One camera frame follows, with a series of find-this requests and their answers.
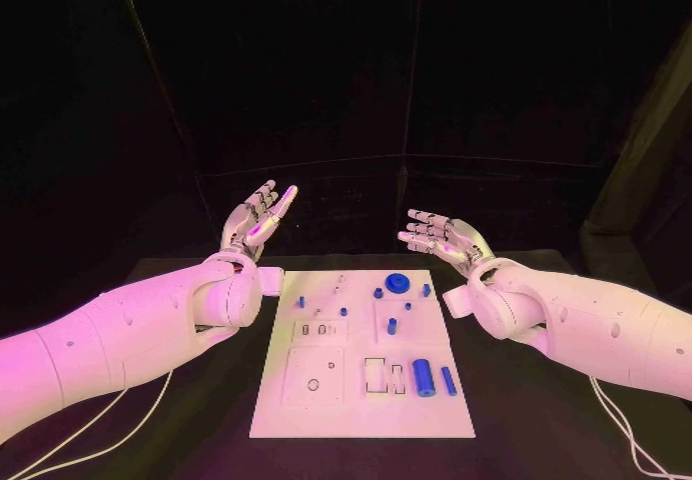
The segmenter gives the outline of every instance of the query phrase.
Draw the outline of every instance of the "black table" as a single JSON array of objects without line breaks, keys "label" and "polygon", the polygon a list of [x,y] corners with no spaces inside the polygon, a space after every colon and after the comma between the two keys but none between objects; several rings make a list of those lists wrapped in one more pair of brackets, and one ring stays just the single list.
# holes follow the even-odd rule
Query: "black table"
[{"label": "black table", "polygon": [[[534,268],[572,270],[553,250],[502,255]],[[145,259],[129,281],[200,261]],[[463,281],[452,267],[426,255],[275,257],[260,263],[286,270],[430,269],[440,293]],[[452,319],[445,307],[478,438],[250,439],[278,302],[267,298],[254,325],[174,372],[158,411],[129,442],[96,460],[41,478],[648,478],[632,463],[629,443],[587,377],[531,347],[495,340],[474,317]],[[162,385],[159,379],[135,388],[45,466],[113,445],[139,423]],[[692,413],[681,400],[603,385],[631,419],[642,447],[671,472],[692,474]],[[74,405],[11,439],[0,451],[0,478],[60,443],[112,398]]]}]

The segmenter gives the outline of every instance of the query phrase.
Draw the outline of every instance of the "robotic arm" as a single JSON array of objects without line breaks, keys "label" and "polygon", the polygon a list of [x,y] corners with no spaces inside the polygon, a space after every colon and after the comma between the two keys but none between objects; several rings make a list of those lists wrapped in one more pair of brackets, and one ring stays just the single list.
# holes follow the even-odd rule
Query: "robotic arm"
[{"label": "robotic arm", "polygon": [[438,255],[468,284],[445,294],[498,339],[525,343],[608,382],[692,400],[692,315],[615,283],[497,258],[462,220],[417,210],[400,239]]},{"label": "robotic arm", "polygon": [[256,265],[298,187],[269,181],[233,211],[201,265],[126,285],[0,340],[0,444],[58,410],[161,377],[247,327],[282,272]]}]

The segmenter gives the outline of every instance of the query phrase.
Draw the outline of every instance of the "blue cylinder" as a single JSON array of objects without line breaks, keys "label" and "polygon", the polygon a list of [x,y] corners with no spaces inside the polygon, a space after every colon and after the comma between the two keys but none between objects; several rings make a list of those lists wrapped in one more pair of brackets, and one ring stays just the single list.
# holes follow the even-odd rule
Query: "blue cylinder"
[{"label": "blue cylinder", "polygon": [[412,288],[412,281],[401,273],[393,273],[386,279],[386,287],[393,293],[406,293]]},{"label": "blue cylinder", "polygon": [[433,382],[430,362],[425,358],[414,360],[414,377],[419,396],[432,397],[436,394],[436,383]]},{"label": "blue cylinder", "polygon": [[458,388],[455,387],[455,380],[452,379],[451,367],[443,367],[445,383],[448,384],[448,393],[455,396],[458,394]]}]

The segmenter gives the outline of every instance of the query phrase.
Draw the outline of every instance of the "white pegboard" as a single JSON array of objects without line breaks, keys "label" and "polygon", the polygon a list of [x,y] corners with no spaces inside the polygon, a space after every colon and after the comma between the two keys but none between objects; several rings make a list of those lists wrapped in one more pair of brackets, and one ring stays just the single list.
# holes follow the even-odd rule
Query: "white pegboard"
[{"label": "white pegboard", "polygon": [[[435,288],[423,294],[423,285],[433,287],[430,272],[399,272],[412,280],[404,294],[386,288],[391,273],[286,272],[253,438],[476,436]],[[396,335],[387,333],[390,318]],[[430,361],[433,397],[417,394],[419,358]],[[456,396],[442,367],[452,370]]]}]

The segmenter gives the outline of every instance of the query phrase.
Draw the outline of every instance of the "wire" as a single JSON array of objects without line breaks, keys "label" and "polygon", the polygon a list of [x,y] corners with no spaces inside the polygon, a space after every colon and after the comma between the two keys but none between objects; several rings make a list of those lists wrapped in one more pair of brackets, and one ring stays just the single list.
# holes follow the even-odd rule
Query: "wire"
[{"label": "wire", "polygon": [[[667,478],[670,480],[692,480],[692,476],[668,473],[667,470],[664,469],[664,467],[657,462],[657,460],[647,453],[645,449],[639,446],[639,443],[635,440],[635,432],[632,430],[632,426],[631,426],[631,422],[628,421],[628,417],[625,416],[625,413],[622,412],[621,408],[618,408],[618,405],[613,402],[613,400],[611,399],[611,397],[606,395],[606,392],[602,389],[602,385],[599,384],[599,380],[592,376],[589,377],[589,380],[592,382],[592,387],[595,389],[596,398],[599,399],[599,402],[602,402],[603,408],[606,409],[606,413],[611,415],[611,418],[613,419],[613,421],[616,422],[616,425],[619,426],[621,430],[624,431],[625,436],[631,440],[632,459],[635,461],[635,465],[638,466],[639,471],[645,475],[648,475],[651,477],[657,477],[657,478]],[[613,411],[609,407],[609,404],[613,407],[613,410],[616,411],[618,415],[621,416],[624,423],[621,423],[621,419],[616,417],[616,415],[615,415],[615,413],[613,413]],[[652,462],[652,465],[660,469],[661,473],[649,472],[642,468],[642,465],[639,464],[639,459],[638,459],[638,451],[642,454],[642,456]]]},{"label": "wire", "polygon": [[[45,473],[48,472],[53,472],[54,470],[58,470],[61,468],[66,468],[66,467],[70,467],[71,465],[76,465],[79,463],[83,463],[86,462],[87,460],[92,460],[93,458],[97,458],[100,457],[102,455],[105,455],[106,453],[109,453],[110,451],[116,450],[116,448],[119,448],[126,442],[128,440],[130,439],[130,437],[138,433],[138,430],[142,428],[142,426],[145,425],[145,422],[149,420],[149,417],[152,416],[152,414],[155,413],[155,410],[156,410],[156,407],[159,406],[159,403],[162,401],[162,398],[164,398],[164,394],[167,393],[167,388],[169,386],[169,382],[171,382],[171,376],[174,375],[174,370],[169,372],[169,375],[167,377],[167,383],[164,384],[164,388],[162,388],[162,391],[159,392],[159,397],[156,398],[156,401],[155,401],[155,404],[152,405],[152,408],[149,409],[149,412],[148,414],[145,415],[145,418],[142,419],[141,423],[138,424],[138,426],[135,427],[133,431],[128,434],[128,436],[123,438],[123,440],[116,444],[113,445],[112,447],[109,447],[106,450],[102,450],[100,452],[97,453],[93,453],[92,455],[87,455],[86,457],[83,458],[79,458],[77,460],[71,460],[70,462],[66,462],[66,463],[61,463],[60,465],[55,465],[50,468],[45,468],[44,470],[38,471],[37,473],[32,473],[32,475],[30,475],[28,477],[24,477],[22,480],[31,480],[32,478],[37,478],[40,475],[44,475]],[[116,402],[120,400],[120,398],[123,397],[123,395],[126,394],[128,392],[128,389],[123,390],[122,394],[119,395],[119,397],[116,398],[116,400],[112,402],[112,404],[106,407],[106,409],[103,410],[103,412],[96,416],[96,418],[92,420],[92,422],[80,429],[80,431],[63,442],[61,445],[58,445],[58,447],[34,463],[34,465],[31,467],[28,467],[25,470],[22,470],[22,472],[19,472],[14,477],[11,477],[8,480],[15,480],[19,478],[19,476],[28,471],[31,470],[34,467],[37,467],[37,465],[40,465],[40,463],[68,444],[68,442],[84,432],[84,430],[87,430],[87,428],[94,424],[94,422],[102,418],[102,416],[105,415],[105,413],[109,411],[109,409],[113,407],[113,405],[116,405]]]}]

